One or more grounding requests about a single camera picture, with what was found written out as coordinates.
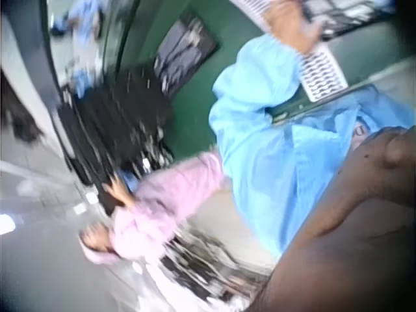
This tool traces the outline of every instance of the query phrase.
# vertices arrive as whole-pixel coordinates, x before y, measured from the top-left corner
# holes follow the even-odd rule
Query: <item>desk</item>
[[[328,42],[328,47],[339,63],[350,88],[365,82],[403,59],[412,56],[412,50],[398,31],[393,20],[383,21],[355,30]],[[302,87],[288,102],[274,107],[269,113],[275,122],[286,120],[318,107],[328,100],[312,103]]]

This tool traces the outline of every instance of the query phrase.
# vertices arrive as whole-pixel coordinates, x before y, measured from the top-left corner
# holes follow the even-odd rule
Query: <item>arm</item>
[[[349,155],[294,238],[291,248],[336,230],[369,198],[415,206],[415,128],[385,128]]]
[[[386,304],[414,289],[413,246],[409,207],[366,200],[335,231],[285,252],[258,311],[394,311]]]
[[[272,127],[265,109],[296,92],[300,55],[313,47],[320,32],[318,27],[304,31],[296,1],[275,4],[278,9],[269,15],[273,35],[248,42],[214,84],[218,101],[209,123],[224,173],[233,181],[237,208],[260,241],[281,255],[303,221],[294,209],[296,151],[290,124]]]
[[[230,158],[248,138],[271,128],[267,107],[290,99],[299,86],[300,54],[269,34],[249,41],[237,62],[226,68],[214,84],[218,101],[209,115],[226,174],[232,176]]]

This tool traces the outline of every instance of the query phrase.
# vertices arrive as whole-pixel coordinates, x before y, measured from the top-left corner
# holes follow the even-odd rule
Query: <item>hair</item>
[[[78,236],[79,236],[79,239],[81,240],[81,242],[89,249],[89,250],[92,250],[93,252],[97,252],[97,253],[103,253],[103,254],[113,254],[113,255],[116,255],[117,257],[119,257],[120,259],[123,259],[123,258],[121,258],[120,257],[120,255],[116,252],[116,250],[114,250],[114,248],[107,248],[107,250],[105,251],[105,252],[103,252],[102,250],[98,250],[97,248],[93,248],[93,247],[90,247],[89,245],[87,245],[87,244],[85,244],[85,241],[84,241],[84,239],[83,239],[83,234],[84,234],[84,231],[80,231],[79,232],[79,234],[78,234]]]

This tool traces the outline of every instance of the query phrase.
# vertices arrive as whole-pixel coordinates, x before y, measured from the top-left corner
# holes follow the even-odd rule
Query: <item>woman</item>
[[[160,258],[163,244],[174,237],[178,225],[222,184],[221,159],[205,152],[177,166],[151,174],[131,195],[118,177],[105,190],[125,207],[117,207],[112,227],[97,224],[80,234],[86,257],[95,264],[111,264],[120,258]]]

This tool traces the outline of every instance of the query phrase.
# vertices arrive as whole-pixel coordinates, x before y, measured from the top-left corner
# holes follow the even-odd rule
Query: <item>wall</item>
[[[133,1],[140,1],[140,4],[125,41],[121,68],[134,66],[137,63],[137,52],[142,49],[156,14],[166,2],[166,0],[131,0]]]
[[[214,81],[226,66],[234,63],[239,49],[249,39],[262,34],[228,0],[164,0],[144,44],[136,50],[129,48],[123,57],[135,57],[136,63],[151,59],[169,28],[188,7],[199,15],[220,47],[173,100],[174,120],[166,130],[166,143],[176,159],[206,150],[215,143],[208,124],[209,111],[216,100],[212,93]]]

